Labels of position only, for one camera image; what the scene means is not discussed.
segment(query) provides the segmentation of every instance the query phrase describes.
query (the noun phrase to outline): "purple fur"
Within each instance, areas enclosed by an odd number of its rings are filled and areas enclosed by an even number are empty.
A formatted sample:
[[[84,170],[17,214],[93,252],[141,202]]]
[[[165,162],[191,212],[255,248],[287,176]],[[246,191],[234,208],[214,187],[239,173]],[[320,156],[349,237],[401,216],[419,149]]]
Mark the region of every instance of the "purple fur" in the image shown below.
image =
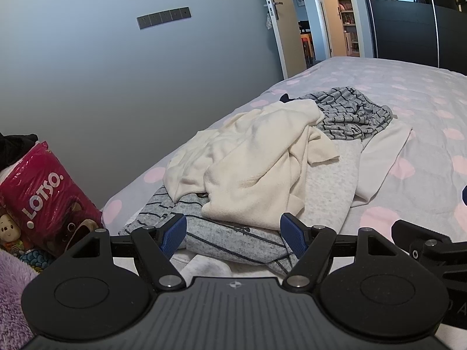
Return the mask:
[[[21,309],[24,287],[37,276],[26,263],[0,250],[0,349],[17,350],[32,337]]]

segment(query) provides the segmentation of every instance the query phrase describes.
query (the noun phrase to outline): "bed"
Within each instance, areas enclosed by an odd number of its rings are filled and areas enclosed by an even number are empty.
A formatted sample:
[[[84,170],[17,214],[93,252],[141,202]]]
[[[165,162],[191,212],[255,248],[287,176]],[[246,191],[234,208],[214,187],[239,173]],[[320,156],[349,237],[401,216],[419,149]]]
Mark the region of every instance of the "bed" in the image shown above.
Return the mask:
[[[355,234],[359,227],[370,226],[391,238],[391,225],[401,218],[454,241],[467,240],[467,206],[461,198],[467,185],[466,76],[386,59],[331,58],[277,83],[210,128],[219,128],[236,113],[276,102],[285,93],[297,98],[336,86],[358,89],[413,128],[379,192],[368,204],[350,209],[340,233]],[[132,222],[162,185],[173,154],[105,205],[103,220],[112,235]],[[466,331],[442,325],[437,335],[453,349],[467,349]]]

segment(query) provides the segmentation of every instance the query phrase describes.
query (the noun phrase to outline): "cream sweater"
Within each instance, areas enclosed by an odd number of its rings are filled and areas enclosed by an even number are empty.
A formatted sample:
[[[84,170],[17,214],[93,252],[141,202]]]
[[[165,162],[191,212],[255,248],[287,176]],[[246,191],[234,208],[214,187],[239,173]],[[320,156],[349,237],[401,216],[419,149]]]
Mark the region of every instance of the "cream sweater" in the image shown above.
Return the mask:
[[[204,217],[278,230],[304,208],[307,163],[338,157],[314,127],[323,119],[313,100],[278,101],[198,132],[167,165],[167,192],[174,203],[207,192]]]

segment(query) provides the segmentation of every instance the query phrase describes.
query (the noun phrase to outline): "electrical outlet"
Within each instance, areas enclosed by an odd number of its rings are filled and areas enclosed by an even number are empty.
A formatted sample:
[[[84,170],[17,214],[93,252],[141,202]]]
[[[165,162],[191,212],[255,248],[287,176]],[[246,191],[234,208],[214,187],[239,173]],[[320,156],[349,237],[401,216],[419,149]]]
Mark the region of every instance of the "electrical outlet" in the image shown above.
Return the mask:
[[[172,16],[172,21],[177,21],[182,19],[182,14],[180,9],[172,9],[170,11],[170,15]]]
[[[149,19],[151,21],[151,26],[159,25],[162,23],[162,18],[160,13],[149,14]]]
[[[161,11],[161,18],[162,18],[163,23],[170,22],[172,20],[172,16],[170,15],[170,11],[169,10]]]
[[[181,13],[181,15],[182,15],[182,18],[190,18],[190,17],[191,17],[191,13],[190,13],[190,8],[189,8],[189,7],[180,8],[180,13]]]
[[[147,27],[151,26],[151,21],[149,20],[149,16],[141,16],[137,18],[138,20],[138,25],[140,26],[141,29],[146,29]]]

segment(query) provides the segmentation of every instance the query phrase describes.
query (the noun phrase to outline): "wardrobe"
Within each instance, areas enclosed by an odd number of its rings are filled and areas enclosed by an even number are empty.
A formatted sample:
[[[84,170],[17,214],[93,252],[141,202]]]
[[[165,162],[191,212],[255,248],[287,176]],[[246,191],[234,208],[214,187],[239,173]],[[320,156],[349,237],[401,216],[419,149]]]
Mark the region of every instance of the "wardrobe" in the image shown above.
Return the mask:
[[[467,0],[367,0],[378,58],[467,75]]]

